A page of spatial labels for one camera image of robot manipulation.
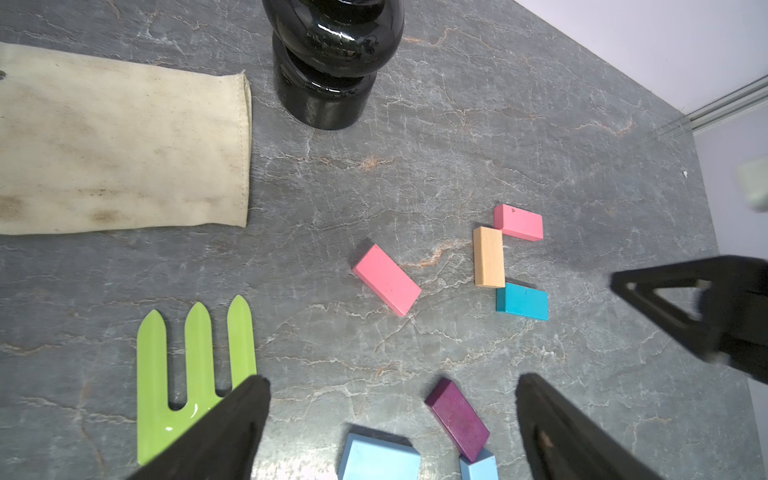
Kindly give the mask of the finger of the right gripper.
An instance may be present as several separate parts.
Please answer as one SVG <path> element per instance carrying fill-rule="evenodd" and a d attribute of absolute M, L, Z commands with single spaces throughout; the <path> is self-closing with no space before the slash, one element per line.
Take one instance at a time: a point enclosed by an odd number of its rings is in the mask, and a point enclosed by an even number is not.
<path fill-rule="evenodd" d="M 723 255 L 615 272 L 610 289 L 682 347 L 767 382 L 767 261 Z"/>

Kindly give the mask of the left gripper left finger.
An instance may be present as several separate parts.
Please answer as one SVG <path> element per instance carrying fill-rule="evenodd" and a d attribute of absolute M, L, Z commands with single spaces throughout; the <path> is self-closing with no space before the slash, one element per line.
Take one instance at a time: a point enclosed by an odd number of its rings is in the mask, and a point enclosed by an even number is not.
<path fill-rule="evenodd" d="M 270 382 L 246 378 L 133 479 L 249 479 L 269 414 Z"/>

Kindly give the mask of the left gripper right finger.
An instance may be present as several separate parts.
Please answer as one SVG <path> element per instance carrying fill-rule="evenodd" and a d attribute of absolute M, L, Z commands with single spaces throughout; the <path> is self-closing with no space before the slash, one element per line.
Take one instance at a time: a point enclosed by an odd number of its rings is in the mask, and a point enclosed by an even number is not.
<path fill-rule="evenodd" d="M 520 435 L 535 479 L 657 479 L 543 377 L 519 377 Z"/>

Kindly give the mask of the teal block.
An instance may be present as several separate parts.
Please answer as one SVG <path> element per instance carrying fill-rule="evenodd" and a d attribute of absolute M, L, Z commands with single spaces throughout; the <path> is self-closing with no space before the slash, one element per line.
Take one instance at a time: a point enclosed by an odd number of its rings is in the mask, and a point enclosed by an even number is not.
<path fill-rule="evenodd" d="M 534 320 L 549 320 L 549 296 L 547 292 L 507 283 L 496 290 L 498 312 Z"/>

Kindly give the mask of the tan wooden block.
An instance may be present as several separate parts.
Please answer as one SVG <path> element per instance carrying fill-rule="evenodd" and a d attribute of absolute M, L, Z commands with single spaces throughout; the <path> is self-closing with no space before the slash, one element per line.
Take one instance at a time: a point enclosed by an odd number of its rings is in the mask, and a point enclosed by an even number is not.
<path fill-rule="evenodd" d="M 504 288 L 505 267 L 503 234 L 500 230 L 480 226 L 473 230 L 475 285 Z"/>

